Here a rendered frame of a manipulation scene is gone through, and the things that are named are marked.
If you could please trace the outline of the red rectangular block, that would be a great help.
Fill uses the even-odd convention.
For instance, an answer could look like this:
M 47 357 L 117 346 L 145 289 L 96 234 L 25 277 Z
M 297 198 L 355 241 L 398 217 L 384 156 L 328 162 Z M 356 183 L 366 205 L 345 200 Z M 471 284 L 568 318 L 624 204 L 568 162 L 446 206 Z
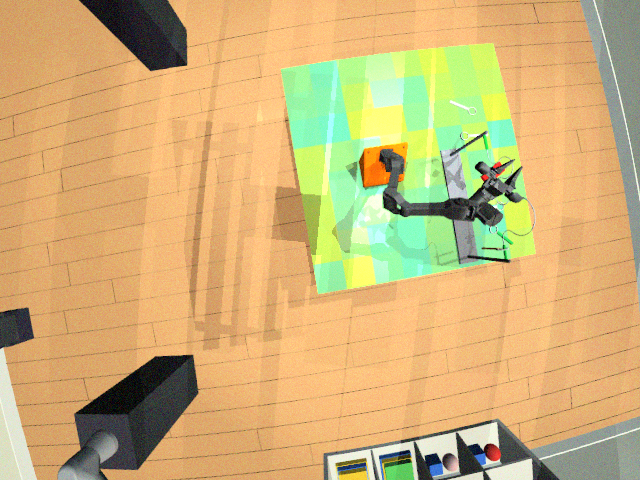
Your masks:
M 497 167 L 497 166 L 502 166 L 502 164 L 500 162 L 498 162 L 496 165 L 493 165 L 492 167 Z M 498 178 L 499 175 L 500 174 L 497 174 L 496 177 Z M 486 175 L 482 175 L 480 178 L 485 182 L 486 179 L 489 178 L 489 177 L 487 177 Z

